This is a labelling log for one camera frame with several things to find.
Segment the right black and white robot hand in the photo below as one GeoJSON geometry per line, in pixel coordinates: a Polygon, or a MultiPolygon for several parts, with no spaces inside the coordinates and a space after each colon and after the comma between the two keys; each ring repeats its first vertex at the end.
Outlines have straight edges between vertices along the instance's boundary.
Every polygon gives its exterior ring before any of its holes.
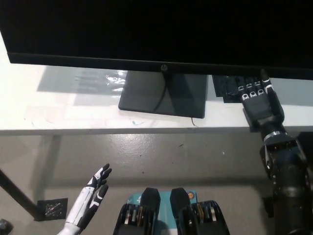
{"type": "Polygon", "coordinates": [[[239,80],[237,85],[244,115],[250,127],[261,134],[263,141],[286,135],[284,111],[265,69],[260,70],[260,77],[239,80]]]}

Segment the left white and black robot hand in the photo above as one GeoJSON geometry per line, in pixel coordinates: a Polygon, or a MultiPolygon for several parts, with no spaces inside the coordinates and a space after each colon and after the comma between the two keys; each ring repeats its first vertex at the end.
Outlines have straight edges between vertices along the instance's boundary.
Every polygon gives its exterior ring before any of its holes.
{"type": "Polygon", "coordinates": [[[107,193],[106,179],[111,171],[110,165],[106,164],[92,176],[73,204],[66,218],[66,226],[70,224],[80,232],[87,227],[107,193]]]}

